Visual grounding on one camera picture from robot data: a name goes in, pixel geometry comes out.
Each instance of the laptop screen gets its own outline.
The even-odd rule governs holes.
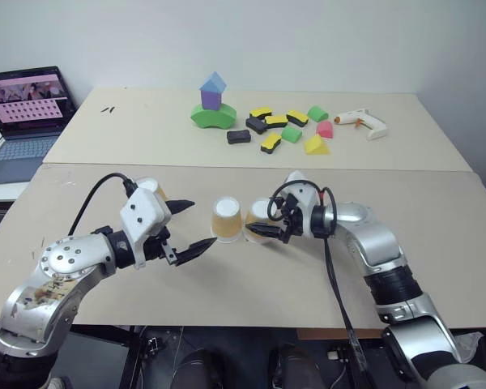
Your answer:
[[[0,73],[0,132],[4,138],[60,133],[74,113],[57,67]]]

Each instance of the green block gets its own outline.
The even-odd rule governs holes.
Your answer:
[[[302,135],[302,131],[292,126],[286,126],[281,133],[281,138],[288,142],[295,143]]]
[[[308,116],[315,122],[321,122],[322,120],[326,120],[330,115],[318,105],[314,105],[309,109]]]
[[[236,110],[226,104],[222,104],[218,111],[204,109],[201,104],[198,104],[191,112],[191,119],[201,128],[219,127],[227,130],[236,121]]]

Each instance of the laptop keyboard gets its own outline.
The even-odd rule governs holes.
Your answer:
[[[49,152],[56,139],[46,138],[22,140],[21,142],[6,142],[0,147],[0,160],[43,157]]]

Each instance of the pink block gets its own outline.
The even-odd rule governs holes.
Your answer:
[[[318,123],[317,134],[321,135],[323,138],[333,138],[333,124],[327,120]]]

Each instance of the blue triangular block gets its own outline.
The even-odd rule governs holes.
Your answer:
[[[200,91],[223,93],[226,87],[227,84],[223,81],[220,75],[214,72],[207,77],[205,83],[200,87]]]

